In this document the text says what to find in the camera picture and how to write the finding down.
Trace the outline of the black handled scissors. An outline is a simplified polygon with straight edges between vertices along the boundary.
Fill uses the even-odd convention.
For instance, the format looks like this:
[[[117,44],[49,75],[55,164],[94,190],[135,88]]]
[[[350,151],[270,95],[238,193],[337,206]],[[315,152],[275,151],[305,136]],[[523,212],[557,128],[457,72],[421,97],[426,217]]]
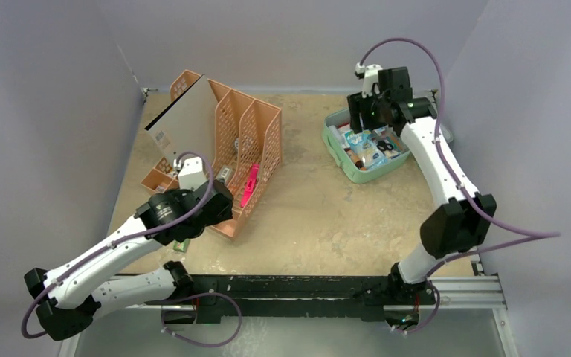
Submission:
[[[394,146],[386,140],[378,140],[377,148],[384,154],[386,154],[387,152],[392,152],[395,149]]]

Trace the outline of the brown bottle orange cap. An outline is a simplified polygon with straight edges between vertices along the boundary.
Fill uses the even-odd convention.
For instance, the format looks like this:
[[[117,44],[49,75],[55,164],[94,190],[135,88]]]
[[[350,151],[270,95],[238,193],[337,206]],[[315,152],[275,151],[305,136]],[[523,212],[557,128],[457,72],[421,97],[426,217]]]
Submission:
[[[352,163],[359,169],[362,170],[364,168],[364,163],[361,160],[361,158],[354,153],[352,150],[348,149],[345,151],[345,153],[349,156],[350,160],[352,161]]]

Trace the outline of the pink marker pen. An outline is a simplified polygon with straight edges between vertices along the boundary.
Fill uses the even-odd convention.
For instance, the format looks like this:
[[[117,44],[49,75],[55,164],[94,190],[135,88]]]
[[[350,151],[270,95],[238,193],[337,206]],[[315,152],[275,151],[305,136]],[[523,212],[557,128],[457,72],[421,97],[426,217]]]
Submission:
[[[257,177],[259,174],[259,168],[260,165],[259,163],[253,163],[251,165],[250,171],[249,171],[249,175],[248,175],[248,179],[246,181],[245,184],[245,188],[244,188],[244,193],[242,195],[242,200],[240,202],[240,207],[244,208],[250,201],[256,185],[257,185]]]

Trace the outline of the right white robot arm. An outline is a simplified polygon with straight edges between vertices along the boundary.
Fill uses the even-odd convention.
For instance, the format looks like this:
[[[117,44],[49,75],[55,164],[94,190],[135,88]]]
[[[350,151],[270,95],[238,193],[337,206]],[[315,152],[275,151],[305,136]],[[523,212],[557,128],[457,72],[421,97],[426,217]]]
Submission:
[[[404,303],[444,259],[481,245],[496,202],[464,176],[438,123],[439,110],[414,97],[407,68],[355,67],[362,89],[347,98],[353,132],[387,127],[403,141],[421,169],[435,206],[419,229],[421,242],[393,266],[389,296]]]

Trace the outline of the green orange dressing packet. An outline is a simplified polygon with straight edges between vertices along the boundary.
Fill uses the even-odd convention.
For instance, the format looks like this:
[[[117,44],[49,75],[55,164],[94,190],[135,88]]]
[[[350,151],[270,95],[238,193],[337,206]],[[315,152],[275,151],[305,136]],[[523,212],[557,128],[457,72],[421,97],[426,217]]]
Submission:
[[[384,137],[384,142],[386,143],[387,148],[385,155],[389,159],[398,158],[400,155],[403,155],[407,152],[403,142],[393,133],[386,135]]]

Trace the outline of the pink plastic desk organizer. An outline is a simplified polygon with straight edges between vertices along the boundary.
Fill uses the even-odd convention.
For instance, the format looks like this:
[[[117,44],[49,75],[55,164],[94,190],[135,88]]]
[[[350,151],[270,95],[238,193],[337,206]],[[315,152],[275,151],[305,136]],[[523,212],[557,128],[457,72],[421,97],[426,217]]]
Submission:
[[[215,109],[215,158],[210,164],[216,174],[228,170],[226,186],[234,197],[233,218],[212,230],[235,240],[259,207],[271,177],[281,164],[282,111],[270,103],[208,79],[218,100]],[[240,202],[253,163],[260,165],[257,185],[249,203],[241,208]],[[172,162],[162,156],[141,184],[151,194],[177,188],[178,181],[171,172]]]

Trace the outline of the small white plastic bottle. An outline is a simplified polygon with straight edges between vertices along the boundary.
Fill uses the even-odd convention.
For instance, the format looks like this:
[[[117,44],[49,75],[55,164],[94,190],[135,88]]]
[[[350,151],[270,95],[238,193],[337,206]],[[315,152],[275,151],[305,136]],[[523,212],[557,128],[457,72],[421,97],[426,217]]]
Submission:
[[[343,142],[343,135],[341,134],[341,132],[338,130],[338,128],[336,126],[328,126],[328,130],[332,133],[333,137],[336,139],[336,141],[343,146],[344,142]]]

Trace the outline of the blue wipes packet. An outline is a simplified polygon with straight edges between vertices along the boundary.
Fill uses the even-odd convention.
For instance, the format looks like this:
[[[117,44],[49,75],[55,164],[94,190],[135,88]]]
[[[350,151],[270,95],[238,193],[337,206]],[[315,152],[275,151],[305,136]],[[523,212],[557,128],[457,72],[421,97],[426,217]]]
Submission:
[[[350,130],[343,137],[350,149],[361,158],[366,170],[375,170],[390,163],[390,159],[377,148],[377,141],[384,139],[375,132],[364,130],[355,133]]]

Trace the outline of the grey folder board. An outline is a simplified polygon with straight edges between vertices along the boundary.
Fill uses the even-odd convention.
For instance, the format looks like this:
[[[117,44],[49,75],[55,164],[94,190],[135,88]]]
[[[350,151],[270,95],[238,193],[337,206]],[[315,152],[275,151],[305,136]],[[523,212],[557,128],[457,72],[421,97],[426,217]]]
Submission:
[[[168,162],[191,151],[213,163],[218,100],[209,79],[185,70],[172,84],[170,97],[170,104],[146,125],[146,133]]]

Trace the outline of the mint green storage case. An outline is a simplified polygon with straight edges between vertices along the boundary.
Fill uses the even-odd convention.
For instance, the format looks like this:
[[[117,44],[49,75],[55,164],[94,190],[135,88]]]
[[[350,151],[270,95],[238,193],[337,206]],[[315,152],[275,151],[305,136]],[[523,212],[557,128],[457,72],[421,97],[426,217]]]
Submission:
[[[349,125],[349,110],[342,109],[336,113],[327,116],[323,121],[323,129],[321,132],[321,138],[326,145],[329,154],[333,157],[336,165],[344,172],[346,177],[355,184],[365,184],[369,181],[375,180],[384,176],[397,168],[399,168],[410,156],[410,150],[407,145],[403,142],[404,147],[407,152],[400,155],[398,158],[390,159],[390,163],[379,167],[375,170],[366,170],[363,168],[359,170],[350,160],[349,156],[345,153],[346,150],[350,149],[349,145],[343,138],[344,145],[341,146],[336,139],[333,137],[332,133],[328,130],[328,126],[336,126],[342,135],[351,130]],[[386,135],[395,132],[388,126],[383,126],[379,129],[374,129],[371,132],[375,132],[377,135],[384,138]]]

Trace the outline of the black table front rail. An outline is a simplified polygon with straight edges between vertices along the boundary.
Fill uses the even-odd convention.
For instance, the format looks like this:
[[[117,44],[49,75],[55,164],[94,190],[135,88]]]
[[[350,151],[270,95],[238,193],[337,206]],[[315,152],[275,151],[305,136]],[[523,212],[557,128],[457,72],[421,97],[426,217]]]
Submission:
[[[496,277],[436,277],[399,288],[387,276],[194,274],[182,299],[139,303],[196,311],[200,324],[223,317],[357,318],[412,329],[435,310],[496,309],[505,299]]]

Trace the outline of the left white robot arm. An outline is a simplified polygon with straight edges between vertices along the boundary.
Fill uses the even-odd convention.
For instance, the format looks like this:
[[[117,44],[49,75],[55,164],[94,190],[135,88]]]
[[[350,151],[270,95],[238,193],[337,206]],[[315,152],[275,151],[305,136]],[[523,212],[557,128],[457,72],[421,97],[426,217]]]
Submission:
[[[185,303],[193,293],[193,279],[181,263],[167,262],[122,280],[114,276],[171,242],[197,238],[206,227],[232,219],[233,203],[233,194],[220,180],[195,190],[156,193],[113,234],[71,262],[51,270],[31,269],[24,280],[34,302],[23,317],[23,336],[61,341],[128,306]]]

